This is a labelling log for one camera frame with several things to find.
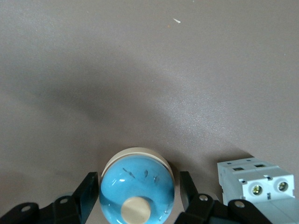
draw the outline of white circuit breaker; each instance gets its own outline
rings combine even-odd
[[[294,175],[279,166],[247,158],[218,163],[223,203],[244,199],[274,224],[299,224],[299,201],[293,194]]]

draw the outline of black marking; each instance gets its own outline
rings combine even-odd
[[[123,168],[123,171],[125,171],[126,173],[128,173],[131,177],[135,178],[135,176],[132,174],[132,172],[127,171],[125,168]]]
[[[155,177],[154,177],[154,183],[158,183],[158,181],[159,181],[158,176],[155,176]]]

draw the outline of blue sphere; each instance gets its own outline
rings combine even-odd
[[[174,183],[169,171],[157,160],[131,155],[115,162],[105,173],[100,186],[100,205],[111,224],[126,224],[121,207],[132,197],[150,205],[146,224],[166,221],[174,203]]]

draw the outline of small white debris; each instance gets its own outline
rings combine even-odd
[[[177,23],[181,23],[180,20],[177,20],[177,19],[175,19],[175,18],[173,18],[173,20],[174,20],[175,22],[177,22]]]

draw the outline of screw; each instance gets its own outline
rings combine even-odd
[[[278,189],[280,191],[286,191],[288,189],[289,185],[287,184],[287,182],[281,182],[279,185],[278,185]]]
[[[64,198],[64,199],[60,200],[60,203],[61,203],[61,204],[67,203],[68,200],[69,200],[69,199]]]
[[[254,188],[252,189],[252,193],[254,195],[260,195],[263,191],[263,188],[260,185],[256,185],[254,186]]]
[[[245,208],[245,205],[243,202],[240,201],[235,201],[235,206],[237,206],[238,208],[242,209]]]
[[[30,210],[30,209],[31,209],[30,205],[27,205],[27,206],[25,206],[25,207],[23,207],[23,208],[21,209],[21,212],[26,212],[26,211],[28,211],[28,210]]]
[[[206,202],[208,200],[207,196],[205,196],[205,195],[200,195],[199,199],[203,202]]]

